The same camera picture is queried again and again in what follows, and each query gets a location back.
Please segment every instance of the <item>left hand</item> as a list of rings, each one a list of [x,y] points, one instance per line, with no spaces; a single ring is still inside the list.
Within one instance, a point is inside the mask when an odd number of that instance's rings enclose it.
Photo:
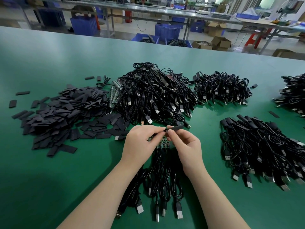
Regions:
[[[122,158],[120,163],[132,166],[138,171],[148,160],[156,146],[165,135],[165,127],[153,125],[136,125],[126,136]],[[151,141],[149,137],[157,133]]]

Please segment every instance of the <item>hand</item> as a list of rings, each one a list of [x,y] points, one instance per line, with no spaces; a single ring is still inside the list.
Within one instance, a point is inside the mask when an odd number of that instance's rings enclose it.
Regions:
[[[121,163],[132,166],[138,171],[148,160],[156,146],[165,136],[165,127],[136,125],[126,136]],[[149,137],[157,133],[151,141]]]
[[[177,148],[184,173],[191,178],[198,172],[205,171],[202,160],[200,140],[190,132],[180,129],[176,132],[168,130],[168,141],[172,141]]]

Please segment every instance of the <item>green workbench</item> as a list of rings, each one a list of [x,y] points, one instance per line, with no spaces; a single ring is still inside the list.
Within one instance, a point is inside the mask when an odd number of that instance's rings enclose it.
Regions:
[[[189,120],[190,132],[201,140],[209,174],[252,229],[303,229],[305,185],[292,180],[291,191],[284,192],[253,175],[253,189],[246,188],[241,179],[233,181],[220,155],[219,121],[238,114],[256,116],[276,122],[285,135],[304,142],[305,120],[276,108],[272,98],[284,87],[281,76],[304,73],[305,61],[8,27],[0,28],[0,228],[56,228],[117,164],[124,145],[114,137],[67,141],[78,148],[75,154],[59,152],[48,158],[47,150],[31,150],[33,136],[22,136],[21,121],[11,116],[30,110],[33,100],[56,96],[66,84],[93,85],[95,79],[84,77],[98,75],[114,80],[131,71],[133,63],[146,61],[183,72],[190,79],[199,70],[207,74],[217,70],[258,84],[248,106],[197,107]],[[15,96],[21,91],[31,93]],[[14,99],[17,107],[9,109]],[[112,228],[206,228],[190,182],[185,177],[181,182],[183,219],[175,219],[170,204],[166,216],[156,223],[151,199],[141,187],[144,212],[138,215],[127,208]]]

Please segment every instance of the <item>concrete floor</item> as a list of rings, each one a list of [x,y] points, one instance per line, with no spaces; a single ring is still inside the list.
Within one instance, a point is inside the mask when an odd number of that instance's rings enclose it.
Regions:
[[[73,6],[66,5],[65,8],[72,8]],[[28,19],[31,21],[31,23],[38,24],[38,21],[36,19],[36,16],[33,12],[33,10],[27,9],[26,15]],[[52,31],[52,32],[58,32],[58,33],[66,33],[70,34],[67,29],[72,26],[70,22],[71,18],[71,12],[63,11],[66,26],[64,27],[47,27],[47,28],[41,28],[40,26],[34,26],[32,27],[35,30],[46,30],[46,31]],[[148,14],[145,13],[139,13],[139,16],[142,18],[150,18]],[[143,34],[151,34],[154,35],[155,33],[155,22],[149,22],[149,21],[135,21],[132,20],[132,23],[115,23],[114,29],[115,29],[115,36],[114,38],[117,39],[124,39],[124,40],[131,40],[135,34],[137,33],[143,33]],[[14,8],[7,8],[4,6],[0,6],[0,26],[10,26],[10,27],[20,27],[20,28],[27,28],[28,26],[25,22],[24,15],[20,9],[14,9]],[[179,38],[183,38],[184,35],[185,26],[183,29],[180,30],[180,36]],[[248,45],[247,47],[244,47],[246,41],[249,39],[250,34],[242,34],[238,32],[225,32],[224,37],[229,39],[232,42],[231,48],[229,48],[229,51],[235,52],[235,53],[251,53],[255,54],[260,50],[266,43],[265,40],[261,40],[258,48],[256,50],[251,49],[251,45]],[[101,31],[98,33],[97,37],[106,37],[106,25],[101,25]],[[189,40],[192,42],[193,40],[200,40],[200,41],[207,41],[211,42],[213,38],[208,36],[204,33],[197,33],[197,32],[190,32],[189,34]],[[265,49],[263,55],[271,56],[273,52],[277,49],[289,49],[294,52],[305,52],[305,43],[299,42],[297,39],[291,39],[291,38],[278,38],[274,37],[272,41],[269,43],[267,48]]]

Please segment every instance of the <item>forearm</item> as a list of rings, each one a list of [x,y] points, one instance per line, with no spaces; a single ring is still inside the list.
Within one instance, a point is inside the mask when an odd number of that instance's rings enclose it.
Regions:
[[[249,229],[204,167],[190,176],[190,180],[209,229]]]
[[[118,163],[58,229],[110,228],[123,194],[136,173],[134,167]]]

